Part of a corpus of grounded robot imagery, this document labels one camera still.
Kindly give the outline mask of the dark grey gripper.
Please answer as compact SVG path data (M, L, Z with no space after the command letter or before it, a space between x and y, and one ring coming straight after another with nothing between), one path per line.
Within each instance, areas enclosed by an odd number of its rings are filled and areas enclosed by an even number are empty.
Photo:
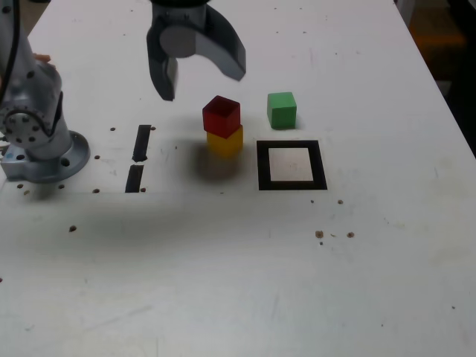
M196 54L209 59L226 77L241 81L246 74L246 50L231 23L206 3L152 3L147 32L149 73L163 100L174 101L178 61L161 47L160 38L171 26L196 32Z

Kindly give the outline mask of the person's hand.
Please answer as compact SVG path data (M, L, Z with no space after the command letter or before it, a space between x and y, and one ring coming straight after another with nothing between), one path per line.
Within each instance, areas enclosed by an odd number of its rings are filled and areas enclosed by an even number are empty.
M37 68L56 68L55 65L51 64L51 57L49 55L33 53L33 57Z

